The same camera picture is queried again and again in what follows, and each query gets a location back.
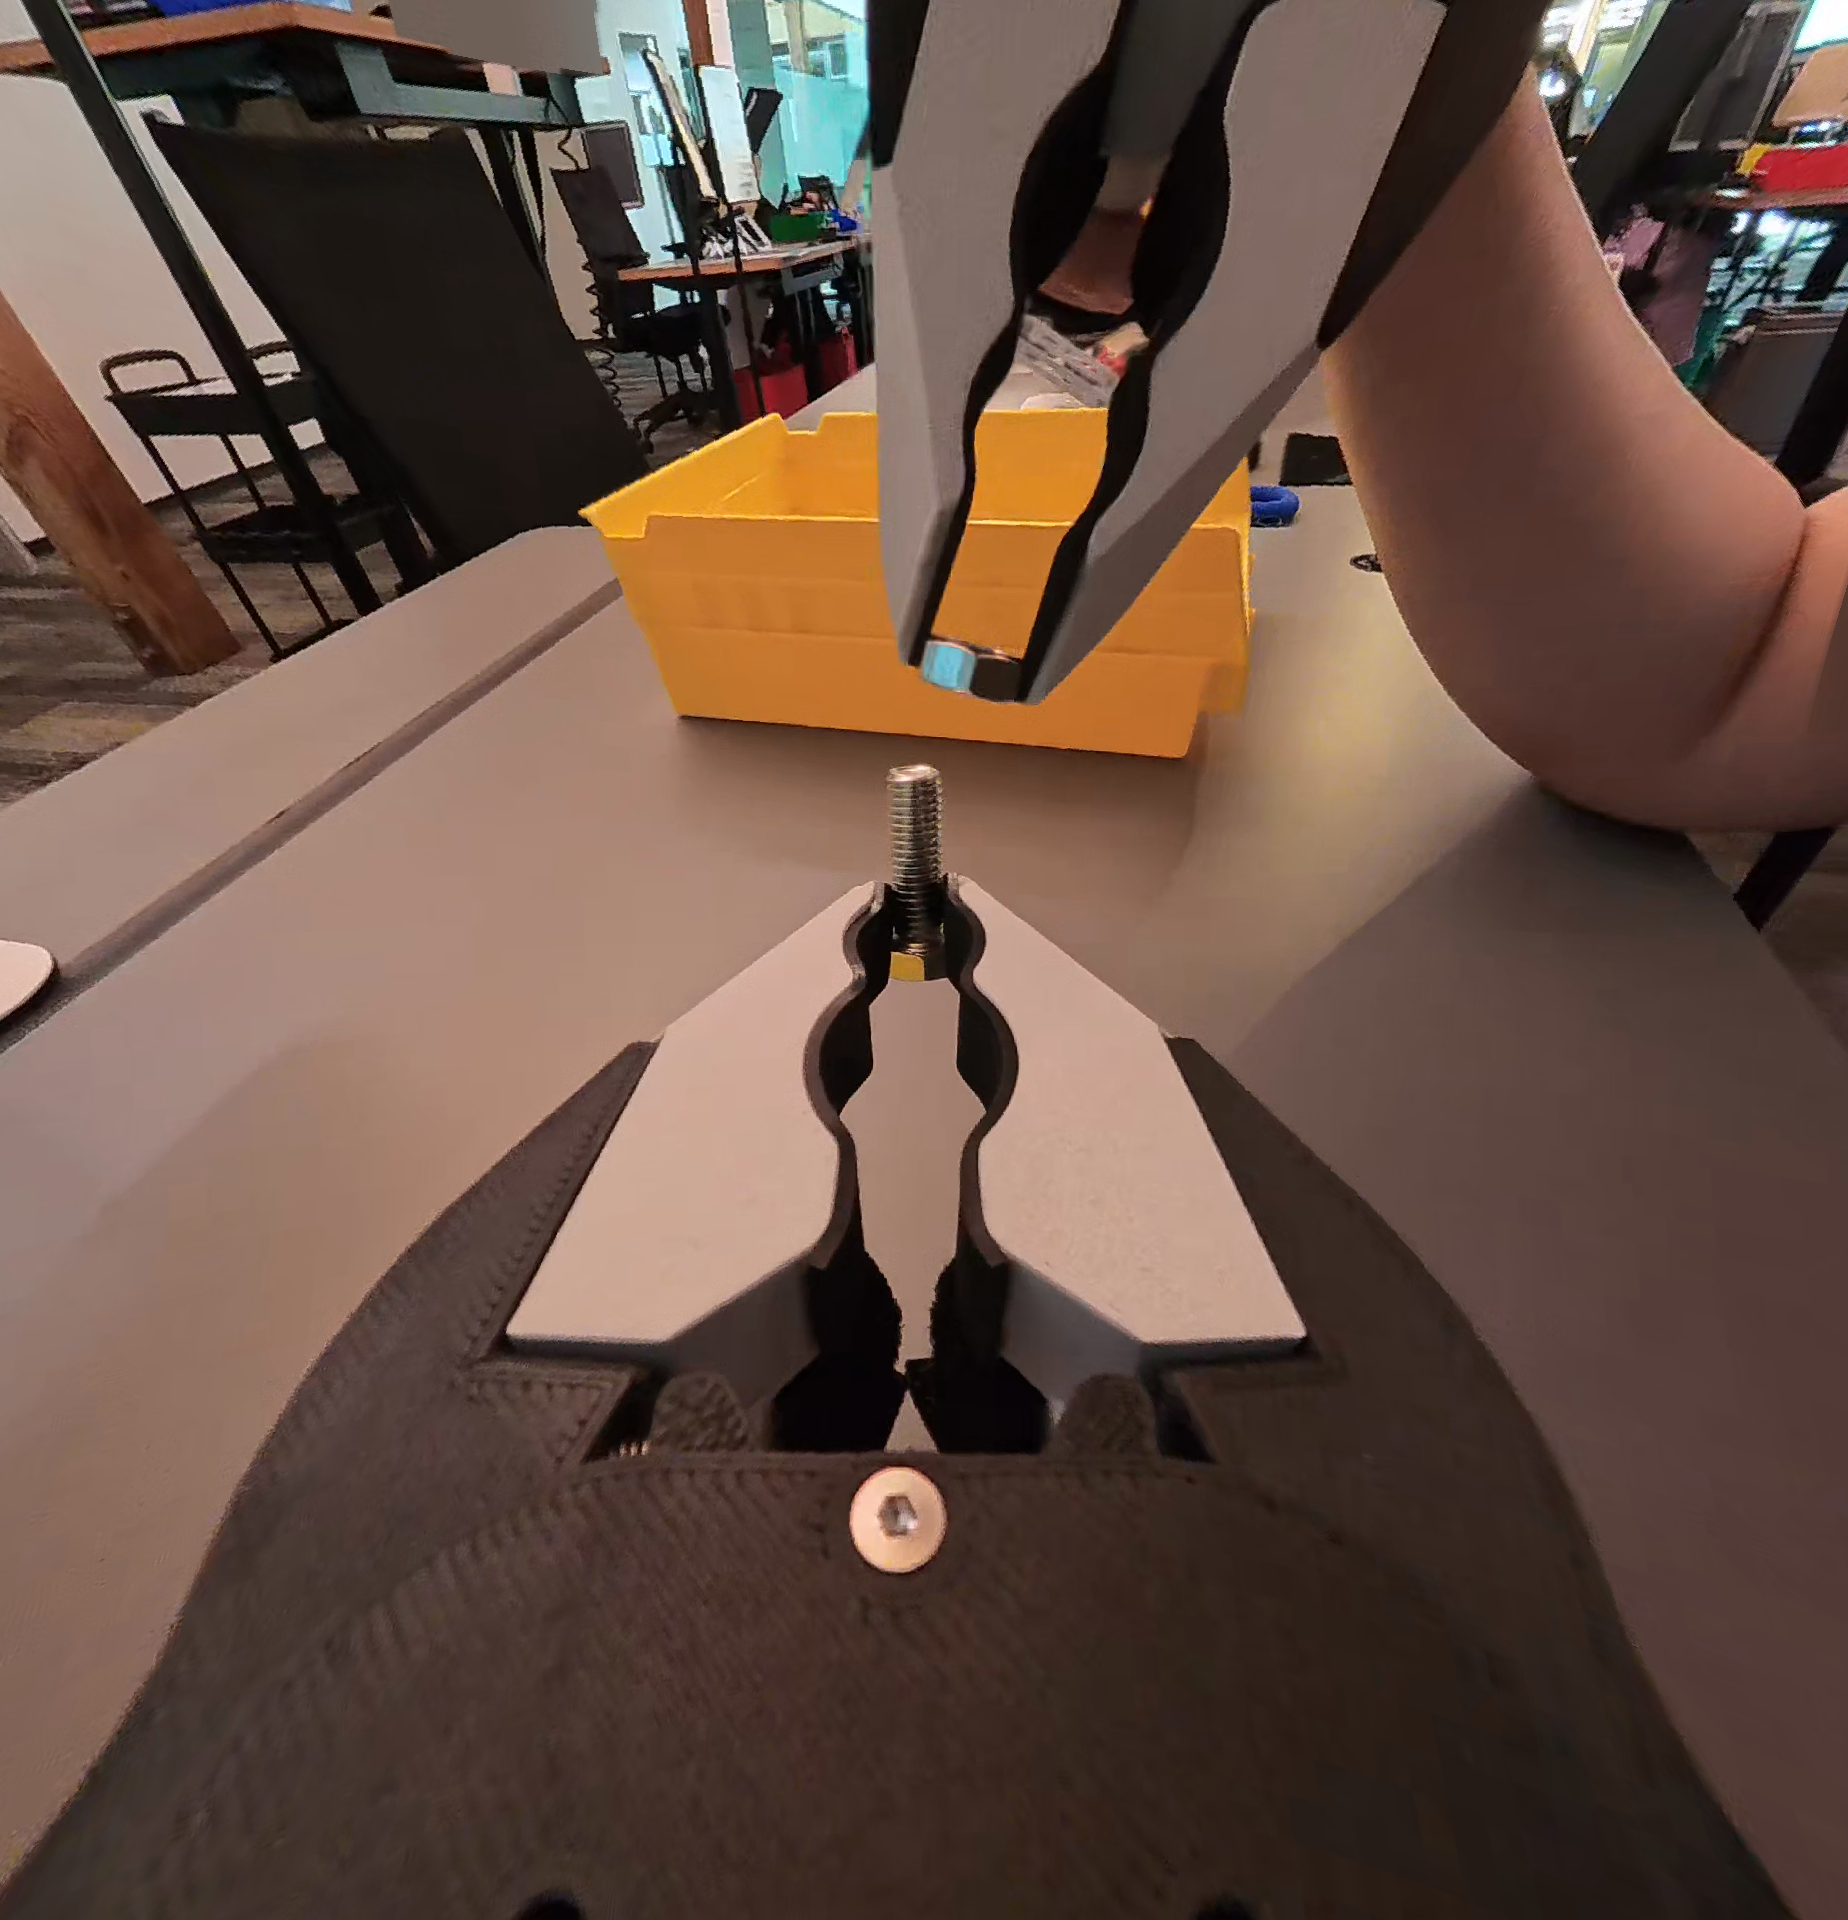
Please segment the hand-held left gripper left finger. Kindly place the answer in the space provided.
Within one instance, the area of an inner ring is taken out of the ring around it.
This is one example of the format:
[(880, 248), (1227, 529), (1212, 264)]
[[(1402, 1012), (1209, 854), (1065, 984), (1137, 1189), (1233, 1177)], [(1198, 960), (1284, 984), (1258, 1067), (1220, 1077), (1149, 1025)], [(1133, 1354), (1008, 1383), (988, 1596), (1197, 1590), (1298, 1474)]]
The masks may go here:
[(505, 1322), (528, 1356), (720, 1377), (744, 1407), (810, 1367), (896, 1383), (840, 1109), (869, 1078), (886, 891), (859, 883), (670, 1020)]

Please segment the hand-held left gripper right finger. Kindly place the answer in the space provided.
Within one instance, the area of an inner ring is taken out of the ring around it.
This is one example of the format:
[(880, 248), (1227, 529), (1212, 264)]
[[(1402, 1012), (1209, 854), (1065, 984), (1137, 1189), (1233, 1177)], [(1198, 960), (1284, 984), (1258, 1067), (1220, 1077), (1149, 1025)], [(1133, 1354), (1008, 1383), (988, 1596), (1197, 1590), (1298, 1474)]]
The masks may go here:
[(962, 1147), (960, 1305), (1048, 1410), (1094, 1379), (1293, 1356), (1298, 1309), (1152, 1017), (988, 889), (949, 879)]

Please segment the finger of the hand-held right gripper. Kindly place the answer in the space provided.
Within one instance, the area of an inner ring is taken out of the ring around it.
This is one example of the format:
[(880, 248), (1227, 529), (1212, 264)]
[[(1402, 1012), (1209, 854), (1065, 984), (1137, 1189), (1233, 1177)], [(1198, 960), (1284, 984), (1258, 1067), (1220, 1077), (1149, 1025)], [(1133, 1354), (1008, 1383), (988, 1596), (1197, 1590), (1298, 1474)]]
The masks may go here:
[(1187, 246), (1117, 387), (1102, 483), (1033, 620), (1022, 703), (1109, 637), (1310, 374), (1442, 25), (1432, 2), (1281, 2), (1244, 29), (1223, 91), (1223, 227)]
[(976, 424), (1010, 372), (1027, 171), (1056, 123), (1091, 162), (1117, 2), (878, 2), (870, 8), (870, 185), (878, 556), (915, 672), (976, 500)]

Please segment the steel hex bolt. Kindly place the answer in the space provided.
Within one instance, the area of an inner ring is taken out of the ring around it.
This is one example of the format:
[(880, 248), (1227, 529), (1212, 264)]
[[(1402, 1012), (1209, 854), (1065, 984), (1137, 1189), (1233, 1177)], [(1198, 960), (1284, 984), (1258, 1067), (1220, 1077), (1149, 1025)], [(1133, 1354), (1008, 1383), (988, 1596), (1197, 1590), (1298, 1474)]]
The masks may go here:
[(888, 910), (892, 929), (892, 980), (943, 977), (943, 785), (934, 766), (894, 766), (886, 779), (888, 804)]

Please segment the steel hex nut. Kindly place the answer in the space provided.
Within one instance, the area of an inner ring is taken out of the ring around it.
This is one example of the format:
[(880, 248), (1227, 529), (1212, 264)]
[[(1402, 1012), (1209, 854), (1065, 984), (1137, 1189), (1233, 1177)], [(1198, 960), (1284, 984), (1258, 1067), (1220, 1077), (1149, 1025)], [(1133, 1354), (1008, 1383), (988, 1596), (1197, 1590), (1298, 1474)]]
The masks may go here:
[(915, 660), (918, 677), (934, 688), (990, 706), (1022, 706), (1027, 668), (1016, 657), (931, 637)]

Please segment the yellow plastic bin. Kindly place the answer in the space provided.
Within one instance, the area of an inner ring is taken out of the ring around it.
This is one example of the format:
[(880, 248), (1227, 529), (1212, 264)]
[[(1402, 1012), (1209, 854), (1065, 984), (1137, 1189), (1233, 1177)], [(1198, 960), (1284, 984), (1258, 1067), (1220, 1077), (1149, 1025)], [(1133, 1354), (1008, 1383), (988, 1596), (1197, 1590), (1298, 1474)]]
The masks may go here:
[(1249, 470), (1132, 610), (1027, 707), (937, 691), (894, 643), (878, 424), (766, 419), (583, 510), (679, 717), (1180, 758), (1247, 682)]

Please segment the person's right forearm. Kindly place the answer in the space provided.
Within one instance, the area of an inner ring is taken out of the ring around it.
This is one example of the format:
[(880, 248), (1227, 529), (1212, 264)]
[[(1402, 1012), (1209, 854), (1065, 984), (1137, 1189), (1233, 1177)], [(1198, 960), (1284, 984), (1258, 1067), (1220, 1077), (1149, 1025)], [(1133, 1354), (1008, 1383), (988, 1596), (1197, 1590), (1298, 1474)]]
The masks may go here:
[(1535, 783), (1678, 832), (1848, 826), (1848, 486), (1681, 388), (1535, 83), (1324, 354), (1396, 606)]

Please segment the person's right hand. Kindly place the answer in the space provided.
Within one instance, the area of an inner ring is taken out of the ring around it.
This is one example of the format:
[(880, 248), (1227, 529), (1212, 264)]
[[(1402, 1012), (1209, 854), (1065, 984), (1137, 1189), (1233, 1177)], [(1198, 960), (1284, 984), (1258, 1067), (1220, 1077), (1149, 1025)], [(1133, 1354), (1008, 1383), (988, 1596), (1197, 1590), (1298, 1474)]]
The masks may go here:
[(1132, 312), (1133, 255), (1152, 201), (1130, 209), (1094, 205), (1068, 254), (1040, 284), (1037, 295), (1082, 323), (1115, 323)]

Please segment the wooden office desk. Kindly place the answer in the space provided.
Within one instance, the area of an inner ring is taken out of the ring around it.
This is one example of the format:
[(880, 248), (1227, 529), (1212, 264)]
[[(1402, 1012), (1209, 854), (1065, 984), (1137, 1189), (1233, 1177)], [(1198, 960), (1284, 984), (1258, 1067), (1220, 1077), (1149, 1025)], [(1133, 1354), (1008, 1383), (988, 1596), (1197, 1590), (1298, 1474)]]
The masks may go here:
[(660, 259), (618, 271), (618, 286), (650, 286), (694, 300), (702, 308), (706, 347), (713, 375), (715, 419), (724, 434), (744, 424), (742, 390), (748, 381), (756, 404), (763, 400), (761, 349), (751, 329), (751, 298), (775, 300), (789, 316), (789, 338), (803, 369), (809, 397), (822, 372), (819, 340), (819, 298), (827, 289), (854, 293), (840, 335), (870, 354), (870, 267), (869, 231), (832, 233), (816, 242), (766, 246), (763, 250), (729, 250), (712, 262), (699, 258)]

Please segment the red box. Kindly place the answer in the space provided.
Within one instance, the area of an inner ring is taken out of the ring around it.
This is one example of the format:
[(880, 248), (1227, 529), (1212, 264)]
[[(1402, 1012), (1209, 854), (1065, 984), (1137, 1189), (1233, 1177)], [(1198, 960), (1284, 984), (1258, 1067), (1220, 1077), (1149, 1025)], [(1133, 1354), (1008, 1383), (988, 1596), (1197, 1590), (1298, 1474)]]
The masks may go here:
[(744, 422), (766, 415), (790, 419), (810, 400), (832, 393), (862, 369), (851, 329), (819, 336), (813, 347), (778, 340), (759, 349), (759, 360), (736, 372), (736, 394)]

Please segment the black office chair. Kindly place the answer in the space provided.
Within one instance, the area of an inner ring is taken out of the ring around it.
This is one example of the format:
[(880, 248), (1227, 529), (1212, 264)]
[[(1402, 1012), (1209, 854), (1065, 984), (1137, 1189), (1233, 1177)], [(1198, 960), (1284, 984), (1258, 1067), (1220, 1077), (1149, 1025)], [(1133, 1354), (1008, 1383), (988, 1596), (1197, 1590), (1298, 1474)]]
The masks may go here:
[(650, 258), (634, 233), (624, 201), (599, 169), (553, 171), (559, 203), (581, 250), (595, 318), (592, 360), (611, 397), (624, 406), (622, 360), (642, 358), (655, 378), (655, 404), (627, 421), (650, 439), (670, 422), (706, 427), (715, 421), (715, 390), (706, 347), (706, 327), (690, 300), (657, 305), (647, 284), (629, 284), (627, 271)]

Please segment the black leaning panel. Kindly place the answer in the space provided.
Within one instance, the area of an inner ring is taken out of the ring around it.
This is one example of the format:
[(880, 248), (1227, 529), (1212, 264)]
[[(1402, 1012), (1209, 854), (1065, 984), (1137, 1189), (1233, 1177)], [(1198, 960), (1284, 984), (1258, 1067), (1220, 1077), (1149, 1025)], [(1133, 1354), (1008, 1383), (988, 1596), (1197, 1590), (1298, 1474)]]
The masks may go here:
[(442, 564), (650, 471), (464, 134), (148, 134)]

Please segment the black utility cart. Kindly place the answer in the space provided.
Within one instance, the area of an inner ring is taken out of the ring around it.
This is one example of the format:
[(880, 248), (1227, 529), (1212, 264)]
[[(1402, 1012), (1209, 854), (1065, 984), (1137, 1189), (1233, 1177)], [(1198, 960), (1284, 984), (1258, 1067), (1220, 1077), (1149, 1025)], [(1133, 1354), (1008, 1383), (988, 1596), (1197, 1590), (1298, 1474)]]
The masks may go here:
[[(309, 603), (314, 625), (310, 638), (342, 625), (312, 569), (336, 573), (339, 562), (359, 564), (371, 546), (382, 546), (395, 569), (399, 589), (419, 585), (431, 574), (431, 553), (407, 509), (388, 486), (375, 457), (348, 429), (326, 427), (326, 404), (289, 346), (252, 349), (252, 369), (281, 427), (292, 436), (314, 427), (335, 454), (342, 481), (316, 483), (332, 514), (332, 535), (323, 535), (285, 483), (266, 486), (259, 470), (243, 454), (244, 442), (262, 442), (254, 406), (225, 375), (202, 375), (176, 349), (142, 349), (101, 360), (105, 397), (142, 443), (152, 468), (167, 483), (169, 500), (183, 514), (199, 553), (216, 569), (243, 613), (274, 660), (285, 660), (298, 643), (285, 643), (259, 610), (244, 576), (252, 569), (283, 569)], [(203, 504), (171, 470), (165, 445), (215, 442), (229, 463), (226, 500)]]

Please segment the black slanted pole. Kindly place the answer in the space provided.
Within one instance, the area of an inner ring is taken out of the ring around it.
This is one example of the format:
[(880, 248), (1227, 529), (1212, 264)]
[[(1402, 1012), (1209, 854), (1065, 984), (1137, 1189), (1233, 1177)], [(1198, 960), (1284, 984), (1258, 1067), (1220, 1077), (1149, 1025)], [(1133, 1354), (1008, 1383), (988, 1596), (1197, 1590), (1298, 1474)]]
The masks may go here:
[(292, 427), (270, 404), (263, 378), (244, 347), (229, 308), (219, 298), (210, 273), (193, 254), (186, 229), (162, 193), (161, 181), (146, 163), (139, 137), (133, 136), (135, 121), (111, 97), (89, 48), (73, 24), (68, 6), (62, 2), (26, 2), (23, 13), (43, 44), (57, 80), (70, 88), (75, 108), (102, 150), (110, 171), (139, 216), (178, 293), (189, 305), (205, 344), (216, 354), (222, 375), (234, 384), (254, 421), (292, 504), (323, 548), (336, 583), (352, 601), (354, 613), (380, 610), (382, 599), (377, 589), (371, 585), (356, 552), (342, 540), (335, 509), (312, 475), (312, 468), (298, 445)]

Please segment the wooden desk with teal frame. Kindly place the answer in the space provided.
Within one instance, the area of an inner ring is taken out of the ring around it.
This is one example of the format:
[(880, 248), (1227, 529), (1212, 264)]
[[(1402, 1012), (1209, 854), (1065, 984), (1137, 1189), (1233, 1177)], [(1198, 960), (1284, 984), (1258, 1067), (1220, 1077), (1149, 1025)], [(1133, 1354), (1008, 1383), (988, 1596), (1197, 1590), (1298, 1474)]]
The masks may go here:
[(110, 97), (216, 132), (577, 134), (608, 118), (608, 68), (501, 67), (409, 34), (393, 5), (68, 5)]

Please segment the wooden post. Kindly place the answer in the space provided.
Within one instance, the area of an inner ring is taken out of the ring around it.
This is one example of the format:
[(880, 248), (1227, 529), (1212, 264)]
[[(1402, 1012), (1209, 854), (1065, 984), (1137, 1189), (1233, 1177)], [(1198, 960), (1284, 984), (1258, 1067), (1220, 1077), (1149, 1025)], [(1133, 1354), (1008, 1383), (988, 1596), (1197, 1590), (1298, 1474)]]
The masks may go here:
[(0, 287), (0, 475), (148, 675), (198, 675), (238, 643)]

